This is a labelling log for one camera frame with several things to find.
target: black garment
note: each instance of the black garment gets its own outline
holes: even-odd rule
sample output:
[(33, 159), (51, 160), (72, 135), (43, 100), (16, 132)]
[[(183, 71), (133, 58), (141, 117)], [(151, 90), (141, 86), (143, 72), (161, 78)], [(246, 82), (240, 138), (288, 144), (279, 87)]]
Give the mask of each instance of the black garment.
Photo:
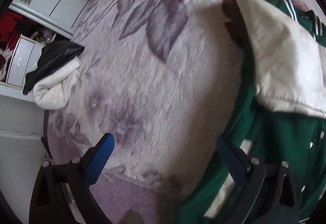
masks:
[(84, 47), (71, 41), (55, 41), (42, 48), (42, 54), (37, 62), (37, 69), (25, 77), (23, 94), (28, 94), (34, 85), (43, 78), (51, 75), (67, 62), (84, 51)]

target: metal screw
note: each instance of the metal screw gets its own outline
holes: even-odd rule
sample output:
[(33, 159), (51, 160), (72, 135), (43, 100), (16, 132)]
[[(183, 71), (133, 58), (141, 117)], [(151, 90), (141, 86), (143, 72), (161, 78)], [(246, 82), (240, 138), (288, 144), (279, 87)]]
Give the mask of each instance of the metal screw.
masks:
[(283, 161), (282, 162), (282, 166), (285, 167), (285, 168), (287, 168), (287, 167), (289, 167), (289, 164), (287, 162)]
[(258, 164), (259, 163), (259, 160), (257, 158), (251, 158), (251, 162), (253, 164)]
[(80, 162), (80, 158), (79, 157), (74, 157), (72, 160), (71, 160), (72, 163), (79, 163)]
[(45, 162), (42, 163), (42, 167), (48, 167), (49, 164), (50, 164), (50, 163), (49, 163), (48, 161), (45, 161)]

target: green jacket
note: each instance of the green jacket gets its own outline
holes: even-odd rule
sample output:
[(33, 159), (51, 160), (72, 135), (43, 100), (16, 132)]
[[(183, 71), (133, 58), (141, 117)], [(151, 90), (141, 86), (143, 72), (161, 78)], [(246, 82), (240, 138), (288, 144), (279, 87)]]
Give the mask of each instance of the green jacket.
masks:
[[(224, 134), (265, 164), (289, 163), (305, 223), (326, 185), (326, 27), (312, 10), (303, 12), (291, 0), (236, 2), (248, 39), (242, 84)], [(215, 152), (181, 207), (179, 223), (219, 223), (226, 217), (241, 192), (227, 176)], [(259, 209), (257, 202), (248, 223)]]

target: white towel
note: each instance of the white towel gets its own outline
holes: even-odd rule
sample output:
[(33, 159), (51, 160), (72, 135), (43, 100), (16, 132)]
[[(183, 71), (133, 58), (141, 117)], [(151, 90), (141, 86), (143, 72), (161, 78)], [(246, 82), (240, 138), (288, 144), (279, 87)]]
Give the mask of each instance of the white towel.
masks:
[(71, 89), (78, 81), (80, 60), (74, 58), (55, 73), (43, 78), (34, 85), (35, 103), (44, 109), (57, 110), (66, 106)]

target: bed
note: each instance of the bed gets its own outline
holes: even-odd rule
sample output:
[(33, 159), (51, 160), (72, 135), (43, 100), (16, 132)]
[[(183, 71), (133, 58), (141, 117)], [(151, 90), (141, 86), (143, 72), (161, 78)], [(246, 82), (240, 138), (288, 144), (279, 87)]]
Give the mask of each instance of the bed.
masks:
[[(292, 0), (326, 18), (315, 0)], [(72, 41), (85, 47), (68, 105), (51, 111), (48, 143), (69, 162), (105, 132), (115, 150), (90, 190), (118, 223), (129, 209), (173, 223), (234, 107), (242, 51), (230, 0), (94, 0)]]

